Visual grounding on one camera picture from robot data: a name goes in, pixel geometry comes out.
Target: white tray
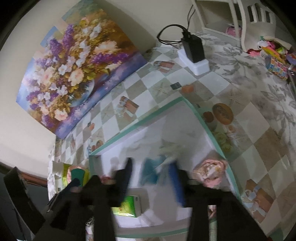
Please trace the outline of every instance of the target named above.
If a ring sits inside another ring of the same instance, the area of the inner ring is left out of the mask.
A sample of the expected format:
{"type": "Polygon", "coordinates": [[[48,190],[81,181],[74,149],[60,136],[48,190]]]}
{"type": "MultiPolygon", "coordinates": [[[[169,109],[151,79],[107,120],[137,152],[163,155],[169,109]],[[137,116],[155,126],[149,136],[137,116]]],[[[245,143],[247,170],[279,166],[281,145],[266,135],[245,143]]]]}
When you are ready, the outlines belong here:
{"type": "MultiPolygon", "coordinates": [[[[129,195],[140,196],[143,213],[138,218],[116,215],[117,237],[161,237],[187,231],[191,208],[182,208],[176,202],[169,178],[162,185],[159,182],[156,185],[139,184],[146,157],[156,158],[162,145],[171,142],[182,145],[184,152],[178,164],[191,173],[206,158],[216,158],[222,153],[193,106],[182,97],[173,102],[92,153],[99,157],[90,158],[90,171],[98,175],[111,176],[113,171],[124,168],[126,158],[134,159],[129,195]]],[[[230,188],[235,193],[234,186],[231,184],[230,188]]]]}

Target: small black square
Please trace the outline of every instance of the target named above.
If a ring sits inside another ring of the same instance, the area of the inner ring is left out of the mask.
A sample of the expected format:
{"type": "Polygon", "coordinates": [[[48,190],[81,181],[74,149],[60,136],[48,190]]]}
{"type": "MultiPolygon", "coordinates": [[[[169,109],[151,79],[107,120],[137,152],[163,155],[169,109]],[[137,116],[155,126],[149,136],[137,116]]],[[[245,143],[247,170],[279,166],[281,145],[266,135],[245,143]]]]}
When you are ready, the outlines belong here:
{"type": "Polygon", "coordinates": [[[177,82],[177,83],[174,83],[174,84],[172,84],[172,85],[170,85],[171,87],[172,87],[172,89],[173,90],[176,90],[176,89],[178,89],[178,88],[180,88],[181,87],[181,85],[180,85],[180,83],[179,82],[177,82]]]}

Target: black power adapter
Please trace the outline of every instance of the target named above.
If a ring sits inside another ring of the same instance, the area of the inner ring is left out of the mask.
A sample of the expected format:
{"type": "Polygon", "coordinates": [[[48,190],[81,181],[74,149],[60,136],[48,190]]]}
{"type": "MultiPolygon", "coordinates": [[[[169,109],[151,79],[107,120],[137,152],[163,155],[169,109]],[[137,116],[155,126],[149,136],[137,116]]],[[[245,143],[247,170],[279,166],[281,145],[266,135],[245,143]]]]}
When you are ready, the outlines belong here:
{"type": "Polygon", "coordinates": [[[202,46],[202,40],[198,36],[195,36],[191,34],[185,27],[179,24],[171,24],[163,28],[159,34],[157,35],[157,39],[159,42],[166,44],[166,45],[172,45],[176,43],[182,43],[184,46],[185,53],[187,55],[187,58],[193,62],[197,63],[199,61],[202,61],[205,59],[205,53],[202,46]],[[163,33],[163,31],[171,26],[179,27],[183,30],[183,38],[180,41],[169,41],[169,40],[161,40],[160,35],[163,33]]]}

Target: black cable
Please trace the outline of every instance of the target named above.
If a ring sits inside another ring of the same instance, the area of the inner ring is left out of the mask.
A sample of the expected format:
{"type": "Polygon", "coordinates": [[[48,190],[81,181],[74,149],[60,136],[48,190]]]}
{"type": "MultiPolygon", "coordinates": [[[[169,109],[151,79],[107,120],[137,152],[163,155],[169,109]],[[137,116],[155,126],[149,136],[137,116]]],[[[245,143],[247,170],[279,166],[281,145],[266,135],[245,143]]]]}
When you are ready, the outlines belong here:
{"type": "Polygon", "coordinates": [[[181,43],[181,40],[180,41],[171,41],[171,40],[162,40],[160,39],[160,36],[161,34],[163,33],[163,31],[169,27],[172,27],[172,26],[175,26],[175,27],[179,27],[183,30],[183,35],[184,37],[190,37],[190,33],[187,31],[187,29],[180,25],[180,24],[170,24],[166,27],[164,27],[159,33],[158,35],[156,36],[156,38],[158,39],[159,42],[161,42],[162,44],[165,44],[165,45],[172,45],[172,44],[177,44],[177,43],[181,43]]]}
{"type": "Polygon", "coordinates": [[[193,16],[193,14],[195,13],[195,10],[193,11],[193,13],[191,14],[191,16],[190,16],[190,18],[189,18],[189,20],[188,20],[188,25],[187,25],[187,30],[189,29],[189,25],[190,25],[190,20],[191,20],[191,18],[192,18],[192,16],[193,16]]]}
{"type": "Polygon", "coordinates": [[[190,7],[190,9],[189,9],[189,12],[188,12],[188,14],[187,14],[187,23],[188,23],[189,15],[190,15],[190,12],[191,12],[192,8],[193,8],[193,4],[191,5],[191,7],[190,7]]]}
{"type": "Polygon", "coordinates": [[[191,7],[190,7],[190,9],[189,9],[189,12],[188,12],[188,14],[187,14],[187,28],[185,28],[184,26],[179,25],[179,24],[170,24],[170,25],[164,27],[164,28],[158,33],[158,35],[156,36],[156,38],[158,39],[158,41],[161,42],[162,44],[165,44],[165,45],[172,45],[172,44],[178,44],[178,43],[181,43],[181,40],[179,40],[179,41],[173,41],[173,40],[162,40],[162,39],[160,39],[160,36],[161,36],[161,34],[163,33],[163,31],[164,31],[165,29],[167,29],[168,27],[172,27],[172,26],[175,26],[175,27],[179,27],[179,28],[181,28],[181,29],[183,30],[183,36],[184,36],[184,38],[190,37],[190,33],[188,32],[188,29],[189,29],[189,25],[190,25],[191,18],[192,18],[192,16],[193,16],[194,13],[195,13],[195,10],[194,10],[193,13],[190,15],[190,12],[191,12],[192,8],[193,8],[193,4],[191,5],[191,7]]]}

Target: blue object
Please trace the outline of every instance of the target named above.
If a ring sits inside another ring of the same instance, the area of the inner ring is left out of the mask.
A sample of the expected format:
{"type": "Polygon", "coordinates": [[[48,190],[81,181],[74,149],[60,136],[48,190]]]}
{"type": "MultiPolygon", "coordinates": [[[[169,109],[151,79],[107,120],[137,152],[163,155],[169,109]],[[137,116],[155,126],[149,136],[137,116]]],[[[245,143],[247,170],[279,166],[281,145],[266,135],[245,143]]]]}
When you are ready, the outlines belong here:
{"type": "Polygon", "coordinates": [[[166,157],[164,155],[159,156],[157,159],[153,160],[150,158],[146,158],[141,177],[140,177],[140,185],[144,186],[145,184],[156,184],[159,178],[159,174],[156,172],[156,168],[164,162],[166,157]]]}
{"type": "Polygon", "coordinates": [[[183,188],[178,176],[178,168],[176,163],[169,164],[168,174],[170,176],[172,185],[175,190],[177,202],[180,203],[183,207],[185,206],[185,198],[183,193],[183,188]]]}

